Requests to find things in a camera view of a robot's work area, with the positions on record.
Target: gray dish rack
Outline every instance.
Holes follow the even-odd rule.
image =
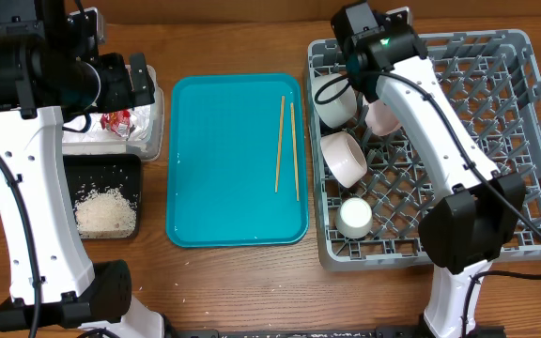
[[[442,89],[472,139],[503,173],[520,172],[527,185],[523,212],[541,230],[541,77],[528,36],[519,30],[421,35]],[[340,186],[320,152],[321,133],[311,97],[311,79],[345,70],[334,39],[308,47],[306,107],[314,168],[320,263],[325,269],[395,269],[429,264],[417,225],[431,208],[433,191],[423,163],[401,129],[374,135],[359,111],[343,130],[367,158],[368,173],[354,187]],[[334,217],[349,197],[373,209],[371,232],[344,238]],[[541,243],[521,223],[500,261],[541,259]]]

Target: teal tray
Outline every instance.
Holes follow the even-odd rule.
[[[279,192],[274,192],[281,97]],[[300,202],[296,201],[294,103]],[[185,78],[173,89],[166,233],[178,246],[289,244],[308,229],[300,86],[287,74]]]

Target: wooden table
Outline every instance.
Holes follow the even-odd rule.
[[[520,28],[532,39],[541,71],[541,18],[419,20],[418,32]],[[166,99],[173,85],[198,74],[287,72],[300,82],[306,47],[330,38],[327,22],[110,26],[105,53],[144,52]],[[282,247],[183,250],[164,232],[168,136],[162,155],[145,165],[142,226],[133,240],[90,241],[94,262],[125,259],[133,292],[178,329],[364,329],[414,324],[429,300],[431,267],[330,273],[317,258],[312,165],[306,149],[310,230]],[[214,192],[210,201],[214,203]],[[541,262],[497,264],[498,269],[541,271]],[[8,296],[8,252],[0,221],[0,302]],[[541,337],[541,282],[490,278],[477,309],[479,323],[505,325],[511,337]],[[44,328],[42,336],[76,331]],[[24,337],[26,332],[0,333]]]

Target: white ceramic bowl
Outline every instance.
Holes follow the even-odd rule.
[[[373,211],[362,198],[350,198],[337,209],[335,226],[347,238],[363,238],[372,225]]]
[[[314,99],[318,90],[330,80],[339,77],[341,74],[331,74],[318,76],[312,80],[312,97]],[[322,93],[320,93],[320,100],[328,100],[337,94],[340,90],[348,84],[347,80],[338,82],[337,84],[330,85]],[[344,94],[342,94],[336,100],[333,100],[327,104],[315,104],[315,109],[317,110],[318,117],[320,120],[327,125],[329,128],[337,128],[349,119],[356,115],[356,94],[354,94],[354,89],[352,87],[348,88]]]
[[[363,99],[363,105],[368,105],[368,112],[364,122],[377,136],[390,134],[400,128],[400,121],[387,104],[380,100],[368,103],[366,99]]]
[[[320,139],[320,150],[337,181],[346,188],[366,174],[366,159],[356,140],[345,131]]]

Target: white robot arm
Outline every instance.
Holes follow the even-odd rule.
[[[462,126],[441,91],[424,43],[410,26],[407,9],[380,14],[360,2],[342,8],[331,24],[346,62],[348,75],[342,77],[369,102],[381,100],[391,108],[435,191],[437,204],[419,224],[421,243],[435,264],[423,336],[466,335],[475,329],[480,289],[472,290],[463,333],[473,277],[490,268],[518,221],[511,210],[499,207],[485,183],[497,187],[517,210],[524,183],[517,174],[502,177]],[[318,100],[322,89],[316,104],[333,100]]]
[[[62,161],[65,122],[153,103],[145,58],[131,56],[129,76],[121,55],[99,55],[104,23],[95,8],[67,17],[63,0],[0,1],[0,19],[0,214],[11,270],[0,331],[34,334],[57,324],[123,338],[168,336],[165,317],[131,294],[124,261],[93,264],[87,257]]]
[[[498,172],[496,164],[476,146],[464,129],[448,99],[441,91],[441,86],[433,71],[431,60],[414,56],[394,64],[392,73],[406,77],[431,94],[450,121],[460,143],[468,149],[471,159],[484,177],[491,177]],[[427,174],[431,178],[436,200],[453,194],[458,185],[475,187],[481,182],[470,171],[460,156],[448,130],[441,122],[431,104],[420,93],[408,85],[388,77],[377,81],[377,95],[394,112],[414,148],[422,159]],[[462,311],[465,295],[471,277],[479,271],[488,270],[491,262],[486,260],[474,263],[458,274],[447,268],[435,266],[431,299],[425,309],[427,326],[436,338],[460,337]],[[469,310],[467,330],[475,328],[474,309],[479,297],[479,285],[473,290]]]

